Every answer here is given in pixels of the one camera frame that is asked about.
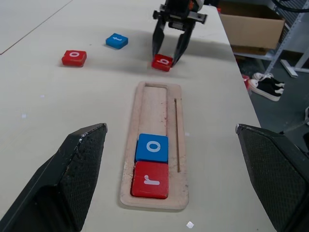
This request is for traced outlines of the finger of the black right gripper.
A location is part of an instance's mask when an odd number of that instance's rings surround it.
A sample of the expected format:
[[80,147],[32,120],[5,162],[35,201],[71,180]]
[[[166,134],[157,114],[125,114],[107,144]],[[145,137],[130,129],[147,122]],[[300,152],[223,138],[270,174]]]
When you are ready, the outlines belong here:
[[179,36],[177,46],[176,46],[176,50],[175,50],[175,53],[174,53],[174,58],[173,58],[173,61],[172,61],[172,67],[176,65],[176,63],[179,61],[181,56],[186,51],[188,44],[190,42],[190,38],[191,38],[194,27],[195,27],[195,23],[191,23],[191,24],[186,25],[185,28],[184,28],[185,29],[184,33]]
[[158,19],[154,33],[153,33],[153,39],[152,39],[152,54],[153,58],[156,54],[158,54],[161,45],[164,40],[164,28],[165,28],[165,20],[164,19]]

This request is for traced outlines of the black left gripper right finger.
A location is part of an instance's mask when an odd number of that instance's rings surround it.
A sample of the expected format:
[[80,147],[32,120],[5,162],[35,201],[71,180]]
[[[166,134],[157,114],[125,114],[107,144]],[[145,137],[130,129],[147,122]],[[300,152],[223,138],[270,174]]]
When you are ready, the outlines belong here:
[[278,232],[309,230],[309,155],[283,133],[237,124],[251,184]]

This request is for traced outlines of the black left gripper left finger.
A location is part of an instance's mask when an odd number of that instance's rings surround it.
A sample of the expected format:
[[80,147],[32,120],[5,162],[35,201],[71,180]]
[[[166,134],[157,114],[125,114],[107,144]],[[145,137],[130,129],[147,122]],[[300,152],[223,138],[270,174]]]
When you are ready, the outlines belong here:
[[80,232],[97,185],[107,125],[69,134],[0,221],[2,232]]

